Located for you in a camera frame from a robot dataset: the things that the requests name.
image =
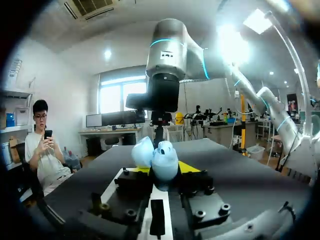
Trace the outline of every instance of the glasses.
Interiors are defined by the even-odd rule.
[[[43,114],[43,115],[35,115],[34,116],[36,119],[39,119],[39,120],[41,120],[41,119],[47,119],[47,115],[46,114]]]

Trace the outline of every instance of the light blue plush toy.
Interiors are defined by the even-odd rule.
[[[176,150],[169,141],[159,142],[158,148],[153,152],[152,169],[156,178],[166,184],[178,173],[179,160]]]
[[[152,166],[154,175],[161,183],[164,191],[167,189],[167,184],[178,173],[177,152],[169,141],[159,142],[158,148],[154,150],[150,138],[146,136],[133,147],[131,156],[138,168],[143,169]]]
[[[154,145],[148,136],[142,138],[132,149],[134,164],[141,169],[151,167],[154,158]]]

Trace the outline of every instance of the yellow pad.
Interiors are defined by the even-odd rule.
[[[182,161],[179,161],[179,167],[180,167],[180,171],[182,174],[188,173],[188,172],[193,172],[193,173],[197,173],[197,172],[201,172],[200,170],[194,168],[193,166],[190,166]]]
[[[179,161],[179,167],[180,167],[180,171],[182,174],[188,173],[188,172],[193,172],[193,173],[197,173],[197,172],[201,172],[200,170],[194,168],[193,166],[190,166],[182,161]],[[136,167],[132,170],[133,172],[143,172],[143,173],[149,173],[150,168],[139,168]]]

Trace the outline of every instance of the white t-shirt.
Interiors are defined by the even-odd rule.
[[[42,135],[35,132],[29,133],[25,138],[25,161],[29,162],[34,155],[35,149],[38,147]],[[37,176],[40,184],[45,188],[52,184],[61,176],[71,174],[70,168],[65,167],[56,158],[52,148],[48,148],[41,154],[38,161]]]

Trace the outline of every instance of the smartphone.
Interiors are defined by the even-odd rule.
[[[52,137],[52,130],[45,130],[44,131],[44,139],[47,139],[47,137]]]

